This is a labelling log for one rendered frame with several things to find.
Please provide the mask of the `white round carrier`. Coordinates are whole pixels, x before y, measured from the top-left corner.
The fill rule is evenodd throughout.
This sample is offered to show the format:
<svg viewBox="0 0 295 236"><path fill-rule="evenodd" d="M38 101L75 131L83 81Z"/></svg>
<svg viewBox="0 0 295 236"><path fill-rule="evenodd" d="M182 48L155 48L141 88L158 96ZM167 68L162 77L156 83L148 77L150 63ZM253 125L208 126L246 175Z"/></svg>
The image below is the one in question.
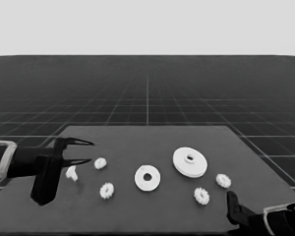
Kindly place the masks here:
<svg viewBox="0 0 295 236"><path fill-rule="evenodd" d="M152 165L142 165L135 173L135 184L144 192L154 191L160 184L161 176Z"/></svg>

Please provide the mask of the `large thick white disc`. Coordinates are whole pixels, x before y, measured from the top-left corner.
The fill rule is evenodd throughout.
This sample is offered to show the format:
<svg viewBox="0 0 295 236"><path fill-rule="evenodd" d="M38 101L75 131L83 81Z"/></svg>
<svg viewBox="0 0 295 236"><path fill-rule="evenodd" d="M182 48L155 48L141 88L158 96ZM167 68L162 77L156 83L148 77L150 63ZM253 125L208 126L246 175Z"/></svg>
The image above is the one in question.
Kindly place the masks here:
<svg viewBox="0 0 295 236"><path fill-rule="evenodd" d="M191 147L177 148L172 161L181 174L190 178L200 178L207 172L207 159Z"/></svg>

